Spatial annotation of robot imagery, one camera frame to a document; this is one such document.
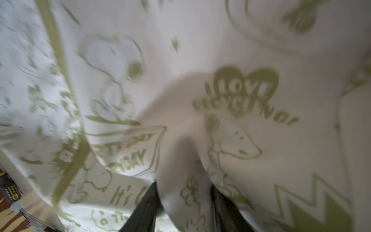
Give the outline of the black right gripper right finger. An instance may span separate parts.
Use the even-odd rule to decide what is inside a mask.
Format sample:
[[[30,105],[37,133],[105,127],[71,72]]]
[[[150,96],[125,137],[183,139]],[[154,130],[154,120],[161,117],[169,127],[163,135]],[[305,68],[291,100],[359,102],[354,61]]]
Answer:
[[[253,227],[243,218],[237,206],[214,185],[211,198],[216,232],[253,232]]]

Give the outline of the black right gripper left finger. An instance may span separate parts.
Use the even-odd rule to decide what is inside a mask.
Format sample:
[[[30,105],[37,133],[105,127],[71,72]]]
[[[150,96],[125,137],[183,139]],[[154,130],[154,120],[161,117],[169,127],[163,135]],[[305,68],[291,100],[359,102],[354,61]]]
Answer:
[[[157,184],[154,182],[119,232],[154,232],[160,205]]]

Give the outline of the white green printed jacket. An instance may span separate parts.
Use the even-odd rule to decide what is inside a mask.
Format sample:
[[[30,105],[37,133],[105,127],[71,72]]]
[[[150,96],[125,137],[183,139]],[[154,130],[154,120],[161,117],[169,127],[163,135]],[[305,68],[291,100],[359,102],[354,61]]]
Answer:
[[[1,1],[1,153],[68,232],[368,232],[371,3]]]

